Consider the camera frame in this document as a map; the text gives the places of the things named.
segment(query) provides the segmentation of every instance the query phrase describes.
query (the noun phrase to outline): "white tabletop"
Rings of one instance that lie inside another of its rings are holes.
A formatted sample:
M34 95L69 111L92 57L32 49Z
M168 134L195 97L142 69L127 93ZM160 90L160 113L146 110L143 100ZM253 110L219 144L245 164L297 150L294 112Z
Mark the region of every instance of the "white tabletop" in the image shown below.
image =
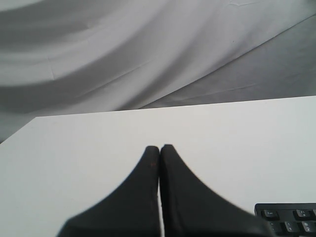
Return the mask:
M173 144L210 188L316 202L316 97L36 118L0 145L0 236L48 237L115 189L147 145Z

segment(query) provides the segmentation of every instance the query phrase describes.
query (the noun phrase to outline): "white cloth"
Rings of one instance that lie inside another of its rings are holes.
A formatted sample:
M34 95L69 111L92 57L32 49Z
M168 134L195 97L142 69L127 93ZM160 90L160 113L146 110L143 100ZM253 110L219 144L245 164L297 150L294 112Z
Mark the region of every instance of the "white cloth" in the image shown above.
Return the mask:
M137 109L316 13L314 0L5 0L0 140L36 116Z

